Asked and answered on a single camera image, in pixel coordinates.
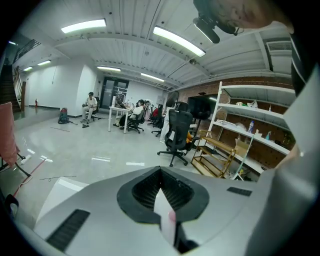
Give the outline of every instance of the staircase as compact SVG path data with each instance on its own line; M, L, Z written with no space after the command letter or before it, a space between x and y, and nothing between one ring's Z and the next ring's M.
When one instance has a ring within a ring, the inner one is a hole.
M4 65L0 74L0 105L8 102L12 103L14 113L21 112L15 92L12 65Z

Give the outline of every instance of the red cable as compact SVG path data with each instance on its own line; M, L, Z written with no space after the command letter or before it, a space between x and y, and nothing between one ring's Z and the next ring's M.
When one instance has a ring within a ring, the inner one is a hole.
M33 169L33 171L30 173L30 175L31 175L36 169L38 169L38 167L39 167L40 165L42 165L44 161L45 161L45 160L43 160L41 163L39 163L38 166ZM24 185L24 184L22 184L22 183L25 183L25 181L26 181L28 178L30 178L30 177L26 177L26 178L24 179L24 181L22 181L22 182L20 183L21 185L19 185L19 187L16 189L16 191L15 191L14 194L13 194L13 197L14 197L14 198L16 197L16 194L17 194L19 188L21 188L21 187Z

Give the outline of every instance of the brick wall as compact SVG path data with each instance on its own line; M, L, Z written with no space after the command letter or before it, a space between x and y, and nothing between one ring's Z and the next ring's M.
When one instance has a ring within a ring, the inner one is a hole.
M186 89L182 89L179 91L179 94L180 94L179 101L187 103L189 97L199 96L199 93L202 93L202 92L206 93L207 95L217 94L219 90L219 83L220 81L214 81L211 83L205 83L205 84L189 87ZM280 78L280 77L230 78L230 79L222 80L222 84L224 86L264 85L264 86L274 86L274 87L283 87L287 89L293 89L291 79ZM228 101L229 101L228 94L222 91L219 103L228 103ZM231 100L230 103L235 104L236 102L234 100ZM269 110L270 104L258 101L258 107L259 109ZM271 110L273 112L283 114L286 111L286 108L271 104ZM216 120L217 119L223 120L225 119L225 116L226 116L226 112L223 110L220 110L216 114ZM249 127L249 124L251 122L250 118L245 118L242 116L232 115L232 114L228 114L226 120L231 123L242 123L246 127ZM199 126L199 130L208 130L210 122L211 122L210 120L202 120ZM271 131L270 139L273 141L278 140L280 142L283 142L285 139L286 131L277 126L255 120L254 131L256 131L256 129L258 129L259 132L262 133L263 137L267 135L268 131ZM221 130L222 128L220 128L219 126L213 126L212 128L213 137L217 138ZM235 138L237 137L238 137L238 133L223 129L220 137L220 141L230 145L231 147L234 147L236 145ZM291 150L292 147L294 146L294 141L291 141L285 146L289 150ZM249 156L269 168L274 168L285 157L284 154L257 141L254 141L252 143L251 150L249 151Z

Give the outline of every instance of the wooden frame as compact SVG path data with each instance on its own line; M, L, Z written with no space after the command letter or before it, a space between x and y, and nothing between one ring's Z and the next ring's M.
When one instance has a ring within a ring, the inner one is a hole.
M191 164L197 169L199 173L206 176L214 176L216 178L226 178L225 174L234 160L236 149L223 144L220 141L217 141L212 138L212 132L209 130L200 130L200 141L204 140L204 145L198 145L196 147L196 151L194 152ZM226 160L218 159L212 153L210 152L210 148L206 146L206 144L210 143L214 147L217 147L219 149L224 150L225 152L228 152L228 157ZM222 164L222 168L218 168L214 163L209 161L207 157L204 157L203 153L205 155L208 155L212 157L213 159L218 160Z

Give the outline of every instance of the railing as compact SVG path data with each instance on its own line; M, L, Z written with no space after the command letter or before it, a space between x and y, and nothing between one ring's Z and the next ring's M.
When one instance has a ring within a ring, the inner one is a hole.
M27 52L31 51L33 48L41 45L38 41L32 39L30 42L28 42L23 48L19 49L14 57L13 63L15 63L17 60L19 60L23 55L25 55Z
M20 109L22 112L24 112L25 111L26 85L21 83L18 66L14 69L13 87L14 87L15 96L16 96L16 99L19 103Z

